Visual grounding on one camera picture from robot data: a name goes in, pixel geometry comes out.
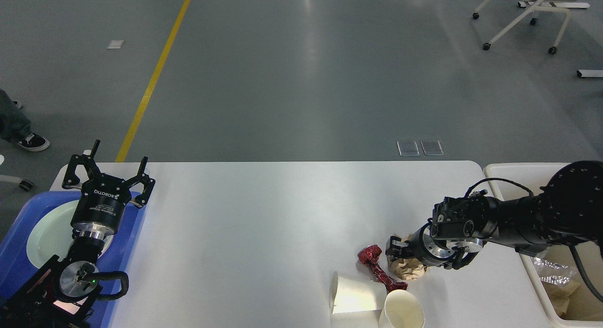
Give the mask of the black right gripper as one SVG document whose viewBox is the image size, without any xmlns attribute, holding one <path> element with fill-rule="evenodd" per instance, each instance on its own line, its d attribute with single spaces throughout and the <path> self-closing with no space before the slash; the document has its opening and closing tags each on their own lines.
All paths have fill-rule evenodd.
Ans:
<svg viewBox="0 0 603 328">
<path fill-rule="evenodd" d="M 431 224 L 425 224 L 411 235 L 408 242 L 401 237 L 390 236 L 385 249 L 388 260 L 416 258 L 428 267 L 463 268 L 484 246 L 484 240 L 480 238 L 433 238 L 430 229 Z"/>
</svg>

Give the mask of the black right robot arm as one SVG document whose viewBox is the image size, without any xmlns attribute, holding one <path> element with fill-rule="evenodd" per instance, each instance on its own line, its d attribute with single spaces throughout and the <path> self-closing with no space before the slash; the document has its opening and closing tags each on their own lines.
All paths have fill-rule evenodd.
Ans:
<svg viewBox="0 0 603 328">
<path fill-rule="evenodd" d="M 602 295 L 587 276 L 576 246 L 602 242 L 601 161 L 577 161 L 560 169 L 535 195 L 502 201 L 470 186 L 463 197 L 435 204 L 428 222 L 402 239 L 392 236 L 386 255 L 392 260 L 458 270 L 488 242 L 535 257 L 552 245 L 567 246 L 587 288 Z"/>
</svg>

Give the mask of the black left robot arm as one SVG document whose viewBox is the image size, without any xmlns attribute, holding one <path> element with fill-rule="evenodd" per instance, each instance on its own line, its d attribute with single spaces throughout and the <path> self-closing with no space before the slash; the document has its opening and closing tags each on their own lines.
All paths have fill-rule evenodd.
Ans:
<svg viewBox="0 0 603 328">
<path fill-rule="evenodd" d="M 145 171 L 143 157 L 129 179 L 102 172 L 95 162 L 100 141 L 89 154 L 74 154 L 62 187 L 81 192 L 70 226 L 72 238 L 65 257 L 52 255 L 1 306 L 3 328 L 88 328 L 95 302 L 111 302 L 129 291 L 126 272 L 102 271 L 98 259 L 106 238 L 118 234 L 129 204 L 148 204 L 155 180 Z"/>
</svg>

